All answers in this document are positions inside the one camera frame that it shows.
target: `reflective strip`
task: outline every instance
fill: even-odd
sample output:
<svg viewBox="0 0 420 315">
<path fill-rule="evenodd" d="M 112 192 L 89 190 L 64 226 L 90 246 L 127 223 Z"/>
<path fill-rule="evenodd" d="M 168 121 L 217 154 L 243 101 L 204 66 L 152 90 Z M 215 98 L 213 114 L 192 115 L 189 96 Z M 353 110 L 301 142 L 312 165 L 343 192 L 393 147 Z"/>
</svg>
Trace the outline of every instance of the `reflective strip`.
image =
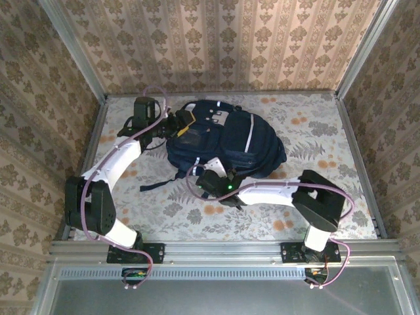
<svg viewBox="0 0 420 315">
<path fill-rule="evenodd" d="M 196 107 L 196 104 L 195 104 L 195 103 L 188 104 L 188 105 L 185 107 L 185 110 L 188 110 L 189 112 L 192 112 L 192 110 L 194 109 L 194 107 Z"/>
<path fill-rule="evenodd" d="M 247 145 L 245 147 L 245 153 L 248 152 L 249 144 L 251 143 L 252 129 L 254 129 L 254 115 L 253 114 L 251 114 L 251 128 L 249 128 L 249 135 L 248 135 Z"/>
<path fill-rule="evenodd" d="M 194 163 L 194 165 L 195 164 L 198 164 L 198 162 L 200 162 L 200 158 L 199 157 L 196 158 L 196 162 Z M 196 175 L 196 171 L 197 171 L 197 167 L 195 167 L 195 168 L 192 169 L 192 176 L 195 176 Z"/>
</svg>

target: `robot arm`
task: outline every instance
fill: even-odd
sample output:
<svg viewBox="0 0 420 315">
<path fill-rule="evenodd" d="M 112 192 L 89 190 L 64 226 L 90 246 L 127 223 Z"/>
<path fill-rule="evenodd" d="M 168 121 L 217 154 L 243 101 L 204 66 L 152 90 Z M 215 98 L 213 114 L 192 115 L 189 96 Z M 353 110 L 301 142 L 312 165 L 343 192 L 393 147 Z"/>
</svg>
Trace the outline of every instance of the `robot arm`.
<svg viewBox="0 0 420 315">
<path fill-rule="evenodd" d="M 80 230 L 83 229 L 81 218 L 82 191 L 92 176 L 84 203 L 85 222 L 88 231 L 96 232 L 112 243 L 126 248 L 137 248 L 141 234 L 125 226 L 116 218 L 116 209 L 112 200 L 111 191 L 117 180 L 137 159 L 142 151 L 152 142 L 154 137 L 179 137 L 195 122 L 194 115 L 186 110 L 179 110 L 174 114 L 162 113 L 167 117 L 162 119 L 155 127 L 135 137 L 139 131 L 151 126 L 155 117 L 155 104 L 153 98 L 138 97 L 134 104 L 132 124 L 128 124 L 117 134 L 117 140 L 110 151 L 90 170 L 80 177 L 70 177 L 66 181 L 65 218 L 66 224 Z"/>
<path fill-rule="evenodd" d="M 234 173 L 226 174 L 217 158 L 204 166 L 196 184 L 208 194 L 220 198 L 238 190 L 220 200 L 224 205 L 241 209 L 244 205 L 269 203 L 296 208 L 310 224 L 304 245 L 313 251 L 323 251 L 331 233 L 338 229 L 345 193 L 315 171 L 305 170 L 288 180 L 242 180 Z"/>
</svg>

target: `backpack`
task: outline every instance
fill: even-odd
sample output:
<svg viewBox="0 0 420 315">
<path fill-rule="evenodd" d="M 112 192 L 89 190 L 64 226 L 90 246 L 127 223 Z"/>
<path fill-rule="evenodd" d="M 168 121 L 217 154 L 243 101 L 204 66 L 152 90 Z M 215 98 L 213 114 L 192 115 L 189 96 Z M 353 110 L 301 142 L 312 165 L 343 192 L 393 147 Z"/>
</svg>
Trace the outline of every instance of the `backpack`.
<svg viewBox="0 0 420 315">
<path fill-rule="evenodd" d="M 167 140 L 168 161 L 178 172 L 175 179 L 183 179 L 193 164 L 206 164 L 218 157 L 224 168 L 235 169 L 238 175 L 256 179 L 267 177 L 281 163 L 286 162 L 283 142 L 274 129 L 260 116 L 216 100 L 196 100 L 182 109 L 193 113 L 196 121 L 179 137 Z M 200 176 L 203 169 L 194 168 Z M 169 181 L 141 186 L 147 191 Z"/>
</svg>

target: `yellow tag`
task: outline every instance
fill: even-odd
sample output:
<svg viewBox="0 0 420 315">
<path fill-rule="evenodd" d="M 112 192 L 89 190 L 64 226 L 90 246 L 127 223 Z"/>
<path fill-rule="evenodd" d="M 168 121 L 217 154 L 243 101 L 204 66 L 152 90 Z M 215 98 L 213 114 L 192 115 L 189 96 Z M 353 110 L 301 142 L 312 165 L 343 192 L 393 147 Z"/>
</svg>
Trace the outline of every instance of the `yellow tag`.
<svg viewBox="0 0 420 315">
<path fill-rule="evenodd" d="M 194 116 L 194 114 L 193 113 L 191 113 L 191 116 L 192 116 L 192 121 L 191 121 L 191 123 L 189 123 L 184 129 L 181 129 L 180 131 L 178 131 L 178 133 L 177 133 L 177 136 L 178 137 L 181 137 L 189 128 L 190 128 L 190 126 L 193 124 L 193 123 L 195 123 L 196 122 L 196 117 Z"/>
<path fill-rule="evenodd" d="M 186 126 L 184 129 L 178 131 L 178 137 L 182 136 L 187 130 L 189 130 L 189 126 Z"/>
</svg>

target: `black plastic bracket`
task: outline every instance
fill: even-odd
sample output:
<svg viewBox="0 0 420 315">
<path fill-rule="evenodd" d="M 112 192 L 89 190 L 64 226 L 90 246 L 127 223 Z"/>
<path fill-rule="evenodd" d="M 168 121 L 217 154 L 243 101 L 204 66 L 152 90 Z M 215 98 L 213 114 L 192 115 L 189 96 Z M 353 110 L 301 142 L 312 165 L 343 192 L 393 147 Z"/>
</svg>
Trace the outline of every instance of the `black plastic bracket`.
<svg viewBox="0 0 420 315">
<path fill-rule="evenodd" d="M 70 177 L 66 181 L 66 197 L 64 214 L 66 224 L 82 230 L 81 223 L 81 194 L 86 180 L 83 177 Z M 89 231 L 106 235 L 116 221 L 116 209 L 110 188 L 106 182 L 100 180 L 92 182 L 87 190 L 91 201 L 85 202 L 86 225 Z"/>
<path fill-rule="evenodd" d="M 301 183 L 321 184 L 341 190 L 338 186 L 319 175 L 315 171 L 305 169 L 302 176 L 299 177 Z M 309 195 L 310 192 L 317 192 L 316 198 Z M 345 198 L 331 190 L 319 188 L 298 187 L 292 195 L 292 204 L 299 213 L 309 222 L 309 224 L 318 230 L 334 233 L 338 229 L 341 211 Z"/>
<path fill-rule="evenodd" d="M 165 258 L 165 244 L 164 243 L 143 243 L 142 234 L 137 232 L 137 238 L 133 249 L 145 251 L 149 254 L 154 264 L 162 264 Z M 122 251 L 114 246 L 108 249 L 108 256 L 106 257 L 108 264 L 147 264 L 147 258 L 138 253 L 130 253 L 129 251 Z"/>
<path fill-rule="evenodd" d="M 280 248 L 284 264 L 325 263 L 326 257 L 329 263 L 341 262 L 339 246 L 331 241 L 327 242 L 323 251 L 309 249 L 301 241 L 281 243 Z"/>
</svg>

